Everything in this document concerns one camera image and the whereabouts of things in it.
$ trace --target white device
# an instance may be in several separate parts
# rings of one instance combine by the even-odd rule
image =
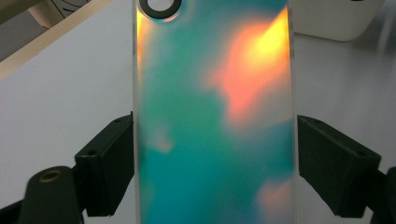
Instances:
[[[348,41],[366,30],[385,0],[290,0],[293,30]]]

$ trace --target phone case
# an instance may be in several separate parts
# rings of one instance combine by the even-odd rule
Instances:
[[[134,10],[138,223],[293,223],[287,1]]]

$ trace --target camera cutout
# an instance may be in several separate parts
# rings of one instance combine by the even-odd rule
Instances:
[[[139,4],[148,16],[162,20],[177,13],[181,0],[139,0]]]

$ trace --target teal gradient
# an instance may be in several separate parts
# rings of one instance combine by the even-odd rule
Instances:
[[[271,91],[271,102],[258,99],[269,112],[247,127],[231,124],[226,100],[205,85],[228,54],[235,27],[271,21],[286,4],[183,0],[172,21],[142,22],[148,31],[138,37],[144,44],[138,39],[135,95],[142,224],[293,223],[289,210],[277,217],[258,203],[262,186],[292,179],[290,74]]]

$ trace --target holographic surface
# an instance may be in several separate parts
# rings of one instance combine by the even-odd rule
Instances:
[[[139,222],[293,223],[287,2],[135,9]]]

